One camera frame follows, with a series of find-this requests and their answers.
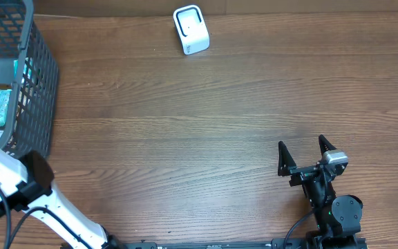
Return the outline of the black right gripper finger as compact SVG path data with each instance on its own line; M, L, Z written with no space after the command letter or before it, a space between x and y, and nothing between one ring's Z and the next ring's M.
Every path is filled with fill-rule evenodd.
M292 171L296 169L296 163L288 151L285 143L280 141L278 143L278 175L289 176Z
M319 147L322 155L327 151L336 150L336 147L323 134L319 135Z

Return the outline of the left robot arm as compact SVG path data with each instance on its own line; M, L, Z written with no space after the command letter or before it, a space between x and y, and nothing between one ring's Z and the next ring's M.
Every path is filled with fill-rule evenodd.
M28 217L35 217L70 248L123 248L123 243L82 214L59 190L53 170L37 151L14 158L0 149L0 218L9 248Z

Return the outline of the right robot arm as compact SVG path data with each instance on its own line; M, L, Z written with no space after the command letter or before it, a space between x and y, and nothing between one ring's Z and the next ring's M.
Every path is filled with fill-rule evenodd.
M283 141L278 143L278 175L290 177L290 186L301 186L311 210L287 232L281 248L366 248L366 240L356 237L361 231L363 202L357 196L337 196L332 181L348 166L347 154L320 135L321 159L315 165L298 167ZM292 241L293 231L313 216L317 229Z

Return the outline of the white barcode scanner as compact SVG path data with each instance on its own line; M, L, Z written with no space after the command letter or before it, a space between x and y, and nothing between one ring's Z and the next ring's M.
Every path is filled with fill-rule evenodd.
M210 37L201 9L197 5L178 8L173 21L185 55L192 55L210 46Z

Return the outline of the grey plastic mesh basket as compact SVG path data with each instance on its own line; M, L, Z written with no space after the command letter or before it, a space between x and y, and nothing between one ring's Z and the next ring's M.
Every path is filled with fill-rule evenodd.
M0 1L0 84L11 87L0 149L14 158L50 153L58 65L34 22L29 0Z

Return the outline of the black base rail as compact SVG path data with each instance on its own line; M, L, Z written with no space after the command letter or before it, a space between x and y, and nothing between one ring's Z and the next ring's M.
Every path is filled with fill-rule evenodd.
M308 244L304 238L272 239L271 241L248 241L248 242L215 242L215 243L168 243L156 244L155 242L125 243L126 249L310 249L317 248L314 244ZM326 239L321 248L327 249L368 249L365 239Z

